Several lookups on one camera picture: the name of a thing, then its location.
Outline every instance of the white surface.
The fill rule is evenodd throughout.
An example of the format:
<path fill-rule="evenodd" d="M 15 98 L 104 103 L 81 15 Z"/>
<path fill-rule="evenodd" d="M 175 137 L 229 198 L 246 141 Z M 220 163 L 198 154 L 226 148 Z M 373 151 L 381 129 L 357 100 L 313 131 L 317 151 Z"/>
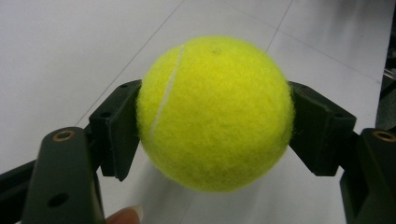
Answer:
<path fill-rule="evenodd" d="M 244 38 L 288 79 L 374 127 L 394 1 L 132 0 L 0 3 L 0 173 L 33 160 L 41 139 L 84 127 L 120 84 L 198 35 Z M 292 150 L 232 193 L 166 179 L 140 147 L 123 183 L 101 178 L 106 215 L 142 204 L 143 223 L 345 223 L 339 177 L 315 177 Z"/>

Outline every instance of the tennis ball seam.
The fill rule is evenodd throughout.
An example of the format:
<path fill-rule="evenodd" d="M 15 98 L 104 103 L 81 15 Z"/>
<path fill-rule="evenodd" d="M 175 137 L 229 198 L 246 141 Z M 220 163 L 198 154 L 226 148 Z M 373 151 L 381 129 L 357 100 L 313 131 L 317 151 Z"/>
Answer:
<path fill-rule="evenodd" d="M 161 117 L 161 113 L 163 112 L 163 108 L 165 107 L 166 102 L 168 101 L 169 94 L 172 91 L 173 85 L 176 79 L 177 69 L 180 66 L 181 58 L 183 57 L 184 45 L 180 47 L 180 51 L 178 52 L 177 61 L 174 69 L 172 70 L 171 76 L 169 77 L 168 84 L 166 85 L 165 92 L 163 93 L 163 98 L 161 100 L 160 106 L 158 107 L 157 114 L 155 116 L 155 120 L 152 122 L 151 130 L 149 132 L 149 141 L 152 142 L 152 137 L 154 136 L 155 128 L 158 125 L 158 122 Z"/>

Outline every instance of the black plastic part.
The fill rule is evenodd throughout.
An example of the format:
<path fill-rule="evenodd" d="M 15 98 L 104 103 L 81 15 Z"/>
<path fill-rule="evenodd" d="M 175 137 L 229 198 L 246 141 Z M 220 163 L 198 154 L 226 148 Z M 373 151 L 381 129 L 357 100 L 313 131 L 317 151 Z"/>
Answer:
<path fill-rule="evenodd" d="M 94 147 L 104 152 L 102 173 L 120 181 L 128 175 L 140 141 L 135 110 L 140 86 L 140 80 L 119 86 L 90 116 Z"/>
<path fill-rule="evenodd" d="M 16 223 L 21 220 L 22 209 L 35 162 L 28 162 L 0 175 L 1 223 Z"/>
<path fill-rule="evenodd" d="M 334 176 L 356 118 L 309 87 L 290 85 L 296 111 L 290 146 L 312 173 Z"/>
<path fill-rule="evenodd" d="M 42 142 L 23 224 L 105 224 L 84 130 L 64 128 Z"/>
<path fill-rule="evenodd" d="M 347 223 L 396 223 L 396 134 L 365 129 L 356 149 L 361 171 L 341 179 Z"/>

